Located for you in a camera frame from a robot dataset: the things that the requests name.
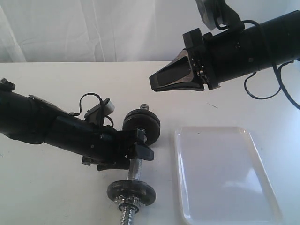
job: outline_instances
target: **white curtain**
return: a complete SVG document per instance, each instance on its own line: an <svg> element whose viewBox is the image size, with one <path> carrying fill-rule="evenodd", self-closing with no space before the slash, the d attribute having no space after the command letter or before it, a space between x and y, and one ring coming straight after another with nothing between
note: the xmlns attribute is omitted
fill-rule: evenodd
<svg viewBox="0 0 300 225"><path fill-rule="evenodd" d="M258 22L295 10L293 1L226 0ZM197 27L209 31L195 0L0 0L0 61L172 60Z"/></svg>

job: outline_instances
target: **screw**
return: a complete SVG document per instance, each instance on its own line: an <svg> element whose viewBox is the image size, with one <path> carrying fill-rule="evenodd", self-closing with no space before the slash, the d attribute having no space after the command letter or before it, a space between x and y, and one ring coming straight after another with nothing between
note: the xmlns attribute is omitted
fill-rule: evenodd
<svg viewBox="0 0 300 225"><path fill-rule="evenodd" d="M147 104L142 104L140 109L149 110L149 106ZM142 159L131 159L127 180L140 180L141 171ZM131 198L120 196L117 201L119 202L119 208L122 209L120 225L133 225L135 214L139 211L139 206L141 205L139 199L134 196Z"/></svg>

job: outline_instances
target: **table surface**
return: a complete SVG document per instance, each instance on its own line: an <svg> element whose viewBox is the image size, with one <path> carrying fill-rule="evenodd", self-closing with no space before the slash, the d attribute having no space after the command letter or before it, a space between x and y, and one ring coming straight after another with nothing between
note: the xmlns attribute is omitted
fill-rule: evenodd
<svg viewBox="0 0 300 225"><path fill-rule="evenodd" d="M111 98L111 115L121 129L124 116L142 103L158 115L161 136L152 145L153 162L144 162L141 180L151 185L157 200L142 209L135 224L182 224L174 155L174 131L182 126L239 126L256 143L277 196L285 224L300 224L300 112L283 93L269 100L250 98L245 77L221 88L153 92L148 77L167 62L14 63L0 64L1 77L16 83L16 92L36 95L67 112L78 111L79 98L95 92ZM283 80L300 102L300 72L283 69ZM257 95L278 88L271 69L249 80ZM83 108L97 104L93 97ZM107 186L123 180L127 171L98 172L81 164L81 156L53 146L29 145L0 135L0 223L4 225L119 224L120 212L106 196Z"/></svg>

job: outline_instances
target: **white tray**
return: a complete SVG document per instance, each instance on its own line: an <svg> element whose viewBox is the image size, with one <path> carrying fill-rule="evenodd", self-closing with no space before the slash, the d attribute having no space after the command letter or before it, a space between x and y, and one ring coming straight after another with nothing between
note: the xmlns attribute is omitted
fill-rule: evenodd
<svg viewBox="0 0 300 225"><path fill-rule="evenodd" d="M175 133L181 212L191 225L278 225L282 214L250 134L239 127Z"/></svg>

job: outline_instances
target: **white table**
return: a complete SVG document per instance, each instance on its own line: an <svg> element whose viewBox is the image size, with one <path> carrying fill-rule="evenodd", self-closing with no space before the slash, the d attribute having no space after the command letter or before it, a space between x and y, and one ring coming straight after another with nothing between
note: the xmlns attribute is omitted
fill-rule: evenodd
<svg viewBox="0 0 300 225"><path fill-rule="evenodd" d="M78 111L86 92L110 97L111 115L120 129L124 116L147 103L161 121L161 137L152 146L153 162L144 162L141 179L157 193L135 224L182 224L174 161L173 133L180 126L240 126L252 134L274 188L286 224L300 224L300 112L283 93L270 100L250 98L243 78L220 89L155 93L148 77L166 62L0 64L1 77L16 83L16 92L44 98L68 112ZM283 78L300 102L300 73L293 65ZM249 81L257 95L278 88L271 69ZM83 100L89 109L98 101ZM47 144L29 145L0 135L0 224L116 225L120 212L106 196L107 186L127 171L97 172L81 164L81 156Z"/></svg>

